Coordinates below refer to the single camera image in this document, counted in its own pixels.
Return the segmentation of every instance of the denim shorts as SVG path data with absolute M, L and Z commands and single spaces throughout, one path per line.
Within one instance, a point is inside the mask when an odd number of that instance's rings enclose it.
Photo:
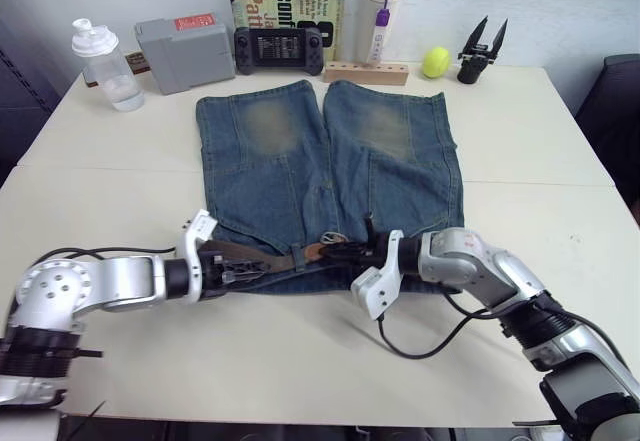
M 348 81 L 329 86 L 320 113 L 308 81 L 198 101 L 207 208 L 214 238 L 273 255 L 340 233 L 405 236 L 463 226 L 462 180 L 444 95 L 385 94 Z M 243 289 L 274 294 L 348 289 L 359 274 L 299 263 Z M 435 292 L 415 279 L 403 289 Z

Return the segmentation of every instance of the wooden block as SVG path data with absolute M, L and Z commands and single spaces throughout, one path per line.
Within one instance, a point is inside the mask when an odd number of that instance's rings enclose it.
M 330 61 L 324 66 L 325 83 L 346 79 L 358 84 L 389 84 L 404 86 L 409 76 L 409 66 L 406 64 L 379 64 L 365 66 L 359 63 Z

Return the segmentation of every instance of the clear plastic bottle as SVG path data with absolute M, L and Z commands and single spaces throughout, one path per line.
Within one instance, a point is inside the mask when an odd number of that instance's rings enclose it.
M 98 85 L 118 111 L 133 111 L 144 104 L 144 93 L 118 48 L 118 37 L 106 26 L 92 26 L 76 19 L 78 31 L 71 42 L 73 52 L 85 58 Z

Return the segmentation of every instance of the book cover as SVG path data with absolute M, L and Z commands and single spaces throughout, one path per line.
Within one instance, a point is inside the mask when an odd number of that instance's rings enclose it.
M 340 57 L 344 0 L 230 0 L 236 28 L 318 28 L 324 60 Z

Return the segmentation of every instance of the tennis ball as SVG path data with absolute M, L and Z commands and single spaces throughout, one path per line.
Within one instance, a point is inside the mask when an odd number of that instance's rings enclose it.
M 451 65 L 449 51 L 438 46 L 429 51 L 424 57 L 422 72 L 427 78 L 437 78 L 447 72 L 449 65 Z

